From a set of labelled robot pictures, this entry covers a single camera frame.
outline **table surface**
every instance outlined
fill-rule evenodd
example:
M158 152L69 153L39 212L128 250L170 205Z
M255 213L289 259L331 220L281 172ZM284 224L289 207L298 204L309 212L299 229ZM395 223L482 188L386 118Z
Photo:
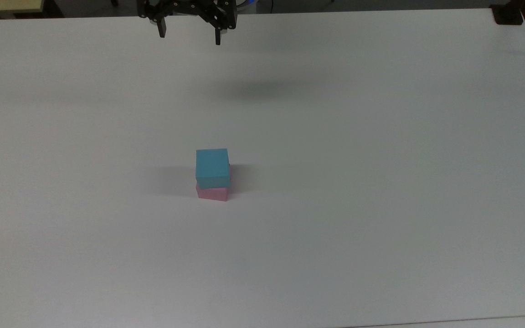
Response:
M0 327L525 315L525 26L0 21ZM200 200L195 150L228 148Z
M44 0L0 0L0 13L41 12Z
M525 328L525 317L429 322L380 326L381 328Z

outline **stacked blocks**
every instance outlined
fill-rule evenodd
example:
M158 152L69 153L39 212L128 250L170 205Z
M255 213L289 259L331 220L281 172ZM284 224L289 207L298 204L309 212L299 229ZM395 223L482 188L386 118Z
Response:
M228 199L230 162L226 148L196 151L196 181L196 191L201 199Z

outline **yellow object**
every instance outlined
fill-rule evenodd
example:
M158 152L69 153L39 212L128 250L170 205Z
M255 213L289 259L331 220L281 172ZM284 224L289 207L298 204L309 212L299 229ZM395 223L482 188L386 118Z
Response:
M41 12L44 0L0 0L0 13Z

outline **pink block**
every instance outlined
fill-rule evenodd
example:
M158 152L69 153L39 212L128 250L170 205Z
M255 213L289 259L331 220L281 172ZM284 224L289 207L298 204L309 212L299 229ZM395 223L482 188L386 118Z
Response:
M198 197L201 199L211 199L220 201L228 200L228 187L200 189L200 187L198 187L198 184L196 184L196 191L198 191Z

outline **black robotic arm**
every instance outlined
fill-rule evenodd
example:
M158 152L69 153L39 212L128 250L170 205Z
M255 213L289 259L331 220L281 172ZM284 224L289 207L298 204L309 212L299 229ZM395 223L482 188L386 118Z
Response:
M173 13L184 13L202 17L212 25L216 33L216 44L220 44L221 32L236 28L236 0L159 0L155 5L149 0L137 0L137 13L157 23L159 36L165 37L165 17Z

